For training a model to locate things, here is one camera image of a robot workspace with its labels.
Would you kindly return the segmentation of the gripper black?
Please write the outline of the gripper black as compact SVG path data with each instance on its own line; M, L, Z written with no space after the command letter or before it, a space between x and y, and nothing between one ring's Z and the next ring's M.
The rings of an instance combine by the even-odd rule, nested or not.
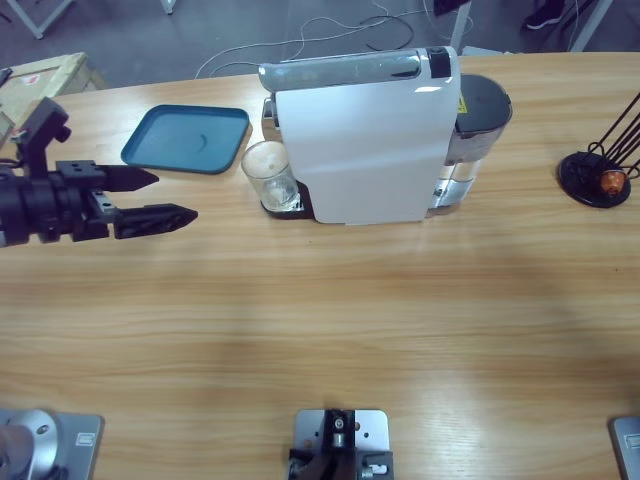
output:
M105 238L113 223L116 239L169 233L187 226L198 212L176 204L119 209L107 192L132 192L159 177L129 165L99 166L93 161L61 161L42 178L1 167L1 244L26 244L35 235L54 243Z

